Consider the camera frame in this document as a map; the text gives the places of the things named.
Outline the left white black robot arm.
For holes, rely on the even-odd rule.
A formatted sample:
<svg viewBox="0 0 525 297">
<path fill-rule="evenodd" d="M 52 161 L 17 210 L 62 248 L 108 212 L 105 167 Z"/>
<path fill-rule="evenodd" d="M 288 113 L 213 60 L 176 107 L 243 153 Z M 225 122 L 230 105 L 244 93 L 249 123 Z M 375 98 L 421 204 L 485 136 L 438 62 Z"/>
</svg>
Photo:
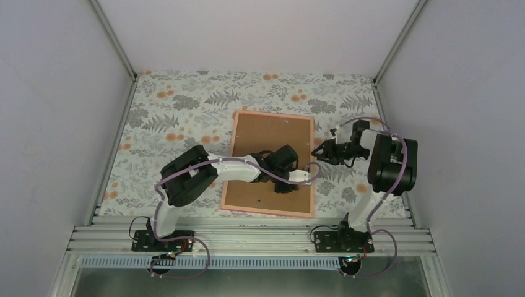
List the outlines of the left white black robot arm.
<svg viewBox="0 0 525 297">
<path fill-rule="evenodd" d="M 171 245 L 178 208 L 192 204 L 212 183 L 270 181 L 276 193 L 287 194 L 311 179 L 308 171 L 299 169 L 298 155 L 289 145 L 242 157 L 221 157 L 197 145 L 167 164 L 160 174 L 154 187 L 160 201 L 147 225 L 147 244 L 158 251 Z"/>
</svg>

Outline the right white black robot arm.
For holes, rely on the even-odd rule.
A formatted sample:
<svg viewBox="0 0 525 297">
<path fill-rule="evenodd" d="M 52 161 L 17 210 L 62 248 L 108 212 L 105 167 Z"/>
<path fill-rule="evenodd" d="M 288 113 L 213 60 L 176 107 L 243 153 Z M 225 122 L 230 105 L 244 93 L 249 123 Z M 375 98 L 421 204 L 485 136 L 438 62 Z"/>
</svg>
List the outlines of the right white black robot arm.
<svg viewBox="0 0 525 297">
<path fill-rule="evenodd" d="M 352 133 L 348 142 L 339 142 L 337 133 L 341 127 L 336 126 L 330 130 L 331 139 L 323 141 L 311 153 L 318 161 L 347 168 L 352 168 L 359 158 L 368 161 L 370 189 L 382 194 L 380 199 L 363 198 L 338 223 L 334 242 L 344 252 L 371 247 L 371 225 L 377 211 L 387 204 L 390 196 L 411 191 L 417 179 L 418 142 L 399 137 L 387 129 L 372 130 L 370 121 L 366 116 L 349 120 Z"/>
</svg>

